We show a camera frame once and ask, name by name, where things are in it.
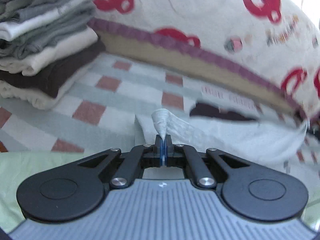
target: gray ribbed panel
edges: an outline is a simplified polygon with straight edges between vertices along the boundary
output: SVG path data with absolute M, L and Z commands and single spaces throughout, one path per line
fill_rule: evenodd
M 228 211 L 212 191 L 189 180 L 137 179 L 110 192 L 102 206 L 74 222 L 47 225 L 26 220 L 14 240 L 311 240 L 298 219 L 277 224 L 246 221 Z

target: purple ruffled edge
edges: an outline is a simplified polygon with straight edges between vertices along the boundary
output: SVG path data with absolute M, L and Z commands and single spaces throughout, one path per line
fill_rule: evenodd
M 230 72 L 237 73 L 241 77 L 251 82 L 264 86 L 268 90 L 271 90 L 273 92 L 280 94 L 282 97 L 286 99 L 286 101 L 291 106 L 293 106 L 299 111 L 300 116 L 303 119 L 306 118 L 306 113 L 304 112 L 302 106 L 300 106 L 292 98 L 292 96 L 288 95 L 283 90 L 278 88 L 276 85 L 270 83 L 264 78 L 257 76 L 256 74 L 252 73 L 250 70 L 246 69 L 245 67 L 241 66 L 238 63 L 232 62 L 228 59 L 225 59 L 221 56 L 218 56 L 204 49 L 196 48 L 187 43 L 177 41 L 171 37 L 163 36 L 156 33 L 146 32 L 146 31 L 135 29 L 119 23 L 110 22 L 110 21 L 102 20 L 98 18 L 93 18 L 88 23 L 88 25 L 96 31 L 105 31 L 111 34 L 123 36 L 125 38 L 136 39 L 138 41 L 143 41 L 143 42 L 149 42 L 155 46 L 161 46 L 162 48 L 167 50 L 176 50 L 176 51 L 179 51 L 181 54 L 189 54 L 191 57 L 197 57 L 205 62 L 215 64 L 218 67 L 226 68 Z M 312 121 L 316 119 L 318 119 L 318 115 L 311 118 Z

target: dark brown cloth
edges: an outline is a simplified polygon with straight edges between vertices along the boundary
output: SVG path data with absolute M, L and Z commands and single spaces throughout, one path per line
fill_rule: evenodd
M 237 112 L 218 109 L 215 106 L 208 105 L 207 103 L 197 102 L 196 107 L 190 111 L 191 116 L 206 116 L 220 118 L 230 121 L 256 121 L 255 118 L 245 117 Z
M 99 38 L 88 48 L 64 59 L 57 60 L 42 69 L 37 75 L 27 77 L 21 73 L 10 74 L 0 70 L 0 80 L 17 88 L 36 88 L 56 98 L 59 88 L 81 67 L 92 62 L 106 47 Z

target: white logo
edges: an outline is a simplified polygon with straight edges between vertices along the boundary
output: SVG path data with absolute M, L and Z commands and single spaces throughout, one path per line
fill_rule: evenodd
M 168 184 L 166 184 L 165 182 L 161 182 L 159 183 L 159 187 L 164 188 L 166 187 Z

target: silver bolt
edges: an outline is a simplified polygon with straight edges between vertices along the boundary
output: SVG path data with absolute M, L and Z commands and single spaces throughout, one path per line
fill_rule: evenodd
M 125 178 L 114 178 L 111 180 L 111 183 L 115 186 L 124 186 L 127 184 L 127 180 Z
M 199 184 L 202 186 L 212 186 L 214 184 L 214 179 L 208 177 L 201 178 L 199 179 Z

